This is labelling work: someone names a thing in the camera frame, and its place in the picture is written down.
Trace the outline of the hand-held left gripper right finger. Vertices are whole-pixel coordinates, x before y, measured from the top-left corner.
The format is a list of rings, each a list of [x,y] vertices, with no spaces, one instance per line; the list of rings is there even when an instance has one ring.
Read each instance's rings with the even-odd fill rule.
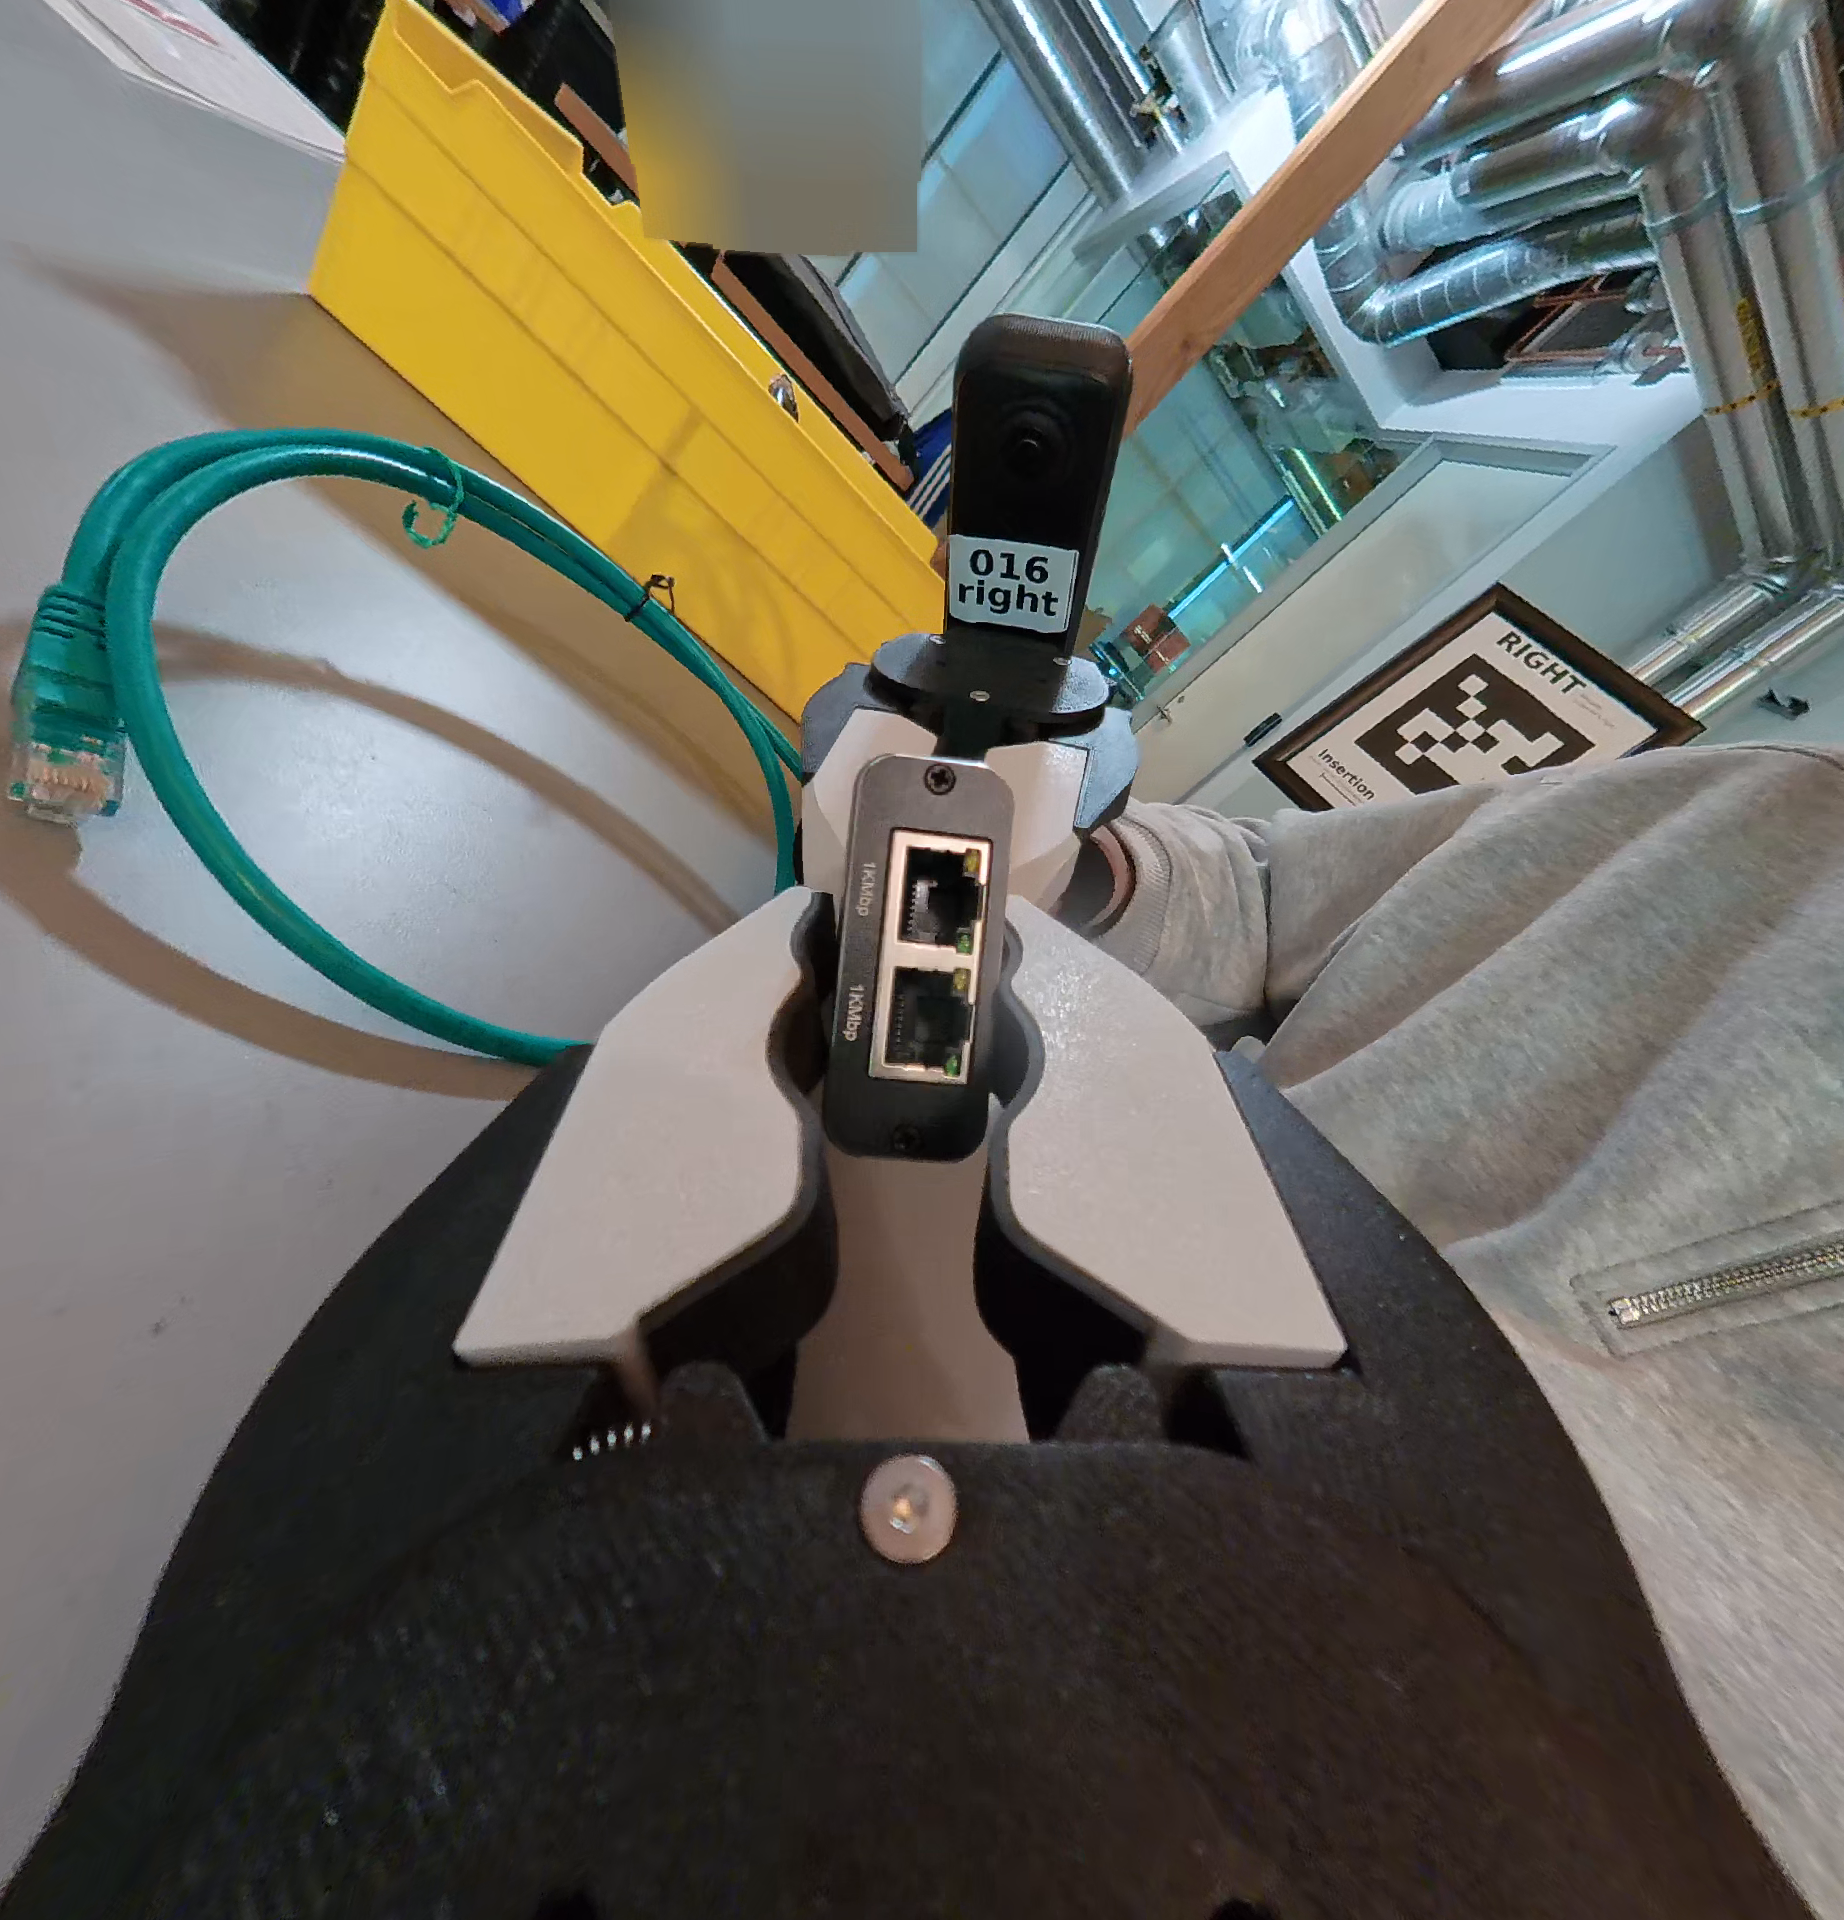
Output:
[[[1028,1066],[990,1142],[1006,1240],[1148,1367],[1334,1367],[1343,1331],[1197,1022],[1028,900],[1009,931]]]

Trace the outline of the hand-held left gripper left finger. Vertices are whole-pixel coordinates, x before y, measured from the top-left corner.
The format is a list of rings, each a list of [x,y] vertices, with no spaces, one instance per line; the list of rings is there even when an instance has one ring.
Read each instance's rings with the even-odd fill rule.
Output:
[[[603,1028],[455,1331],[460,1362],[763,1367],[815,1328],[835,1210],[793,1036],[834,928],[799,884]]]

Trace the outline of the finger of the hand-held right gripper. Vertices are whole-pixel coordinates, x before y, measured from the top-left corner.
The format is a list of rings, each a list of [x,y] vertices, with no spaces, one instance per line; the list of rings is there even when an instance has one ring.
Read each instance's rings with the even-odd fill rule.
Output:
[[[1074,881],[1090,752],[1077,740],[1009,743],[1009,897],[1056,910]]]
[[[858,761],[840,743],[858,704],[815,704],[800,724],[800,881],[835,894],[844,884]]]

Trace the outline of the black ethernet splitter box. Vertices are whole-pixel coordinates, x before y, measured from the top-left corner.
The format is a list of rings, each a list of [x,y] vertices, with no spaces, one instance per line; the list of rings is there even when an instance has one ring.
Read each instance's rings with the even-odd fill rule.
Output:
[[[961,1162],[983,1142],[1013,823],[1009,783],[986,763],[878,754],[862,769],[821,1090],[840,1151]]]

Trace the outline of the yellow plastic bin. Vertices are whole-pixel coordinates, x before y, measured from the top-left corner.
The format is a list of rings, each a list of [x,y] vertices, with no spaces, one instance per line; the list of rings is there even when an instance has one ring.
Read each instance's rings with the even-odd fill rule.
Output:
[[[427,5],[364,59],[310,295],[787,712],[937,632],[935,534],[821,387]]]

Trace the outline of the person's right forearm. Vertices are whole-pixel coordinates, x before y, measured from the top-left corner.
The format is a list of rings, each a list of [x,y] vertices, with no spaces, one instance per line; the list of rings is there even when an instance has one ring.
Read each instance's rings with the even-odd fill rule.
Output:
[[[1373,979],[1430,951],[1397,897],[1485,806],[1481,790],[1347,811],[1230,818],[1133,802],[1109,830],[1127,900],[1100,945],[1200,1028],[1270,1042],[1315,987]]]

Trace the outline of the wooden ceiling beam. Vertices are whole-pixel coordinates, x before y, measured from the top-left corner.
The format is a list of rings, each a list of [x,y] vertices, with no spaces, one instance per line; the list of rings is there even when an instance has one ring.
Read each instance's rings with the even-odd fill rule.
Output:
[[[1129,333],[1133,437],[1532,3],[1422,3]]]

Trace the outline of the framed black white marker sign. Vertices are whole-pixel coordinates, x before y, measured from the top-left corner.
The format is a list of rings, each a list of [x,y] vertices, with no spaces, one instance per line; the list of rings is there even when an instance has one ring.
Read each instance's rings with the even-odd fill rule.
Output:
[[[1361,809],[1615,763],[1703,723],[1508,586],[1255,754],[1301,809]]]

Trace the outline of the cluster of silver ventilation pipes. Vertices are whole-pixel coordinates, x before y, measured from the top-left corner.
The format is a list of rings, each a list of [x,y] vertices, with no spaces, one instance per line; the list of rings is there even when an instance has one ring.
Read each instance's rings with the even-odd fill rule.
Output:
[[[1373,50],[1350,3],[1247,31],[1293,145]],[[1654,268],[1741,565],[1639,661],[1701,723],[1844,640],[1844,87],[1828,3],[1537,11],[1307,242],[1369,348]]]

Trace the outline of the white printed paper sheet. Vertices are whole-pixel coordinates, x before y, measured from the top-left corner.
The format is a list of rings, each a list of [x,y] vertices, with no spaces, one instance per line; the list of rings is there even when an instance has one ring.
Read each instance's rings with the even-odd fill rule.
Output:
[[[120,71],[229,123],[344,159],[346,134],[205,3],[51,3]]]

